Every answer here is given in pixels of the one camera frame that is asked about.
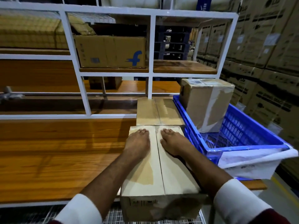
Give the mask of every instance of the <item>yellow floor line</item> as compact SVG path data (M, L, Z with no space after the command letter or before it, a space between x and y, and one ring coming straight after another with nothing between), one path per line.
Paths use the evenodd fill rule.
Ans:
M272 176L271 180L286 194L288 199L290 199L299 208L298 200L292 194L290 194L274 176Z

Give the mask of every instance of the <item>white sleeve cuff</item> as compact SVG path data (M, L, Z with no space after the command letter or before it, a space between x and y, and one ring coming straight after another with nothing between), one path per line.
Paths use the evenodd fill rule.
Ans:
M229 224L248 224L262 211L272 208L237 179L229 180L219 189L214 206Z
M101 224L102 216L88 197L77 194L56 216L62 224Z

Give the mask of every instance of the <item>person's left hand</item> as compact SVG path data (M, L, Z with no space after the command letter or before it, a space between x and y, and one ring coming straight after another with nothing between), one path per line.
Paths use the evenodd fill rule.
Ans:
M146 157L150 151L150 133L146 129L139 129L138 131L129 135L126 141L124 151L130 153L132 158L140 160Z

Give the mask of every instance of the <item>concrete floor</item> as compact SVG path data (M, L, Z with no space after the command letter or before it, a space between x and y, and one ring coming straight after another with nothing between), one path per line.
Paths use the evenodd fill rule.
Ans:
M274 173L271 180L263 180L268 189L259 198L271 205L275 211L286 217L291 224L299 223L299 198L290 187Z

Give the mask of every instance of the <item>blue plastic crate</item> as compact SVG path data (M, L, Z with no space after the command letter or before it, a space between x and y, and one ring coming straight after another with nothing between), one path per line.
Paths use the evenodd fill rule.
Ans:
M173 101L185 122L185 137L215 164L218 164L222 153L226 151L269 148L280 148L285 151L290 149L284 140L231 104L227 109L220 132L199 133L178 98L178 95L174 96Z

